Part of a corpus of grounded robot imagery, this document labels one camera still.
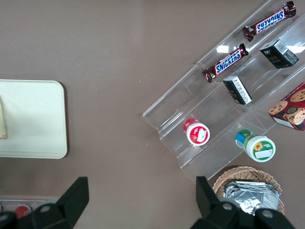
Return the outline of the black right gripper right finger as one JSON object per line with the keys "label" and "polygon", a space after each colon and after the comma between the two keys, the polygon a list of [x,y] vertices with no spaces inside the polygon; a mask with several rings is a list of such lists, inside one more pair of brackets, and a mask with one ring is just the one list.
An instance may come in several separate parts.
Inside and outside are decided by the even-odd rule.
{"label": "black right gripper right finger", "polygon": [[202,217],[193,229],[294,229],[280,212],[259,209],[249,215],[228,201],[220,201],[204,176],[196,178],[196,202]]}

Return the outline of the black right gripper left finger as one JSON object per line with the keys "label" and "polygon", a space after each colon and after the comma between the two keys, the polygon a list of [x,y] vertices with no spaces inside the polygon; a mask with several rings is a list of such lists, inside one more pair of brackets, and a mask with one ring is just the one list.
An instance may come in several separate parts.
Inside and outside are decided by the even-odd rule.
{"label": "black right gripper left finger", "polygon": [[20,205],[13,211],[0,213],[2,229],[72,229],[89,202],[87,177],[79,177],[56,201],[31,210]]}

